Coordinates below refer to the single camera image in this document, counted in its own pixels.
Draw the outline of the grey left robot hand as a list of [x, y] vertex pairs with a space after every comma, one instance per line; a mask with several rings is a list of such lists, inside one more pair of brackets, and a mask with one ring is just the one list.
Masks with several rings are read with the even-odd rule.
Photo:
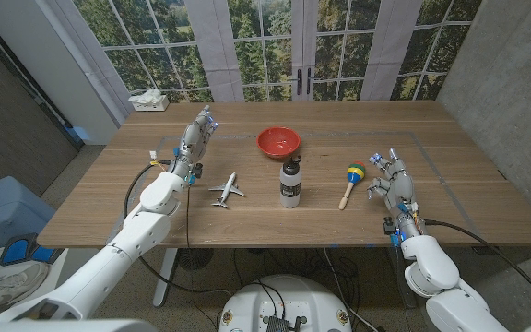
[[212, 116], [210, 106], [206, 105], [183, 132], [179, 147], [174, 151], [175, 160], [171, 163], [169, 172], [190, 182], [196, 176], [194, 167], [204, 156], [208, 141], [217, 127], [218, 123]]

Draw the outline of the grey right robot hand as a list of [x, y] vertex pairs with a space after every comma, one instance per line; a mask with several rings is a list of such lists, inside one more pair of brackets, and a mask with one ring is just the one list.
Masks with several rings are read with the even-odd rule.
[[396, 227], [405, 238], [423, 235], [426, 231], [424, 220], [419, 215], [419, 206], [412, 177], [406, 165], [390, 148], [390, 158], [375, 153], [370, 162], [384, 174], [384, 178], [375, 177], [368, 186], [369, 198], [379, 196], [383, 199]]

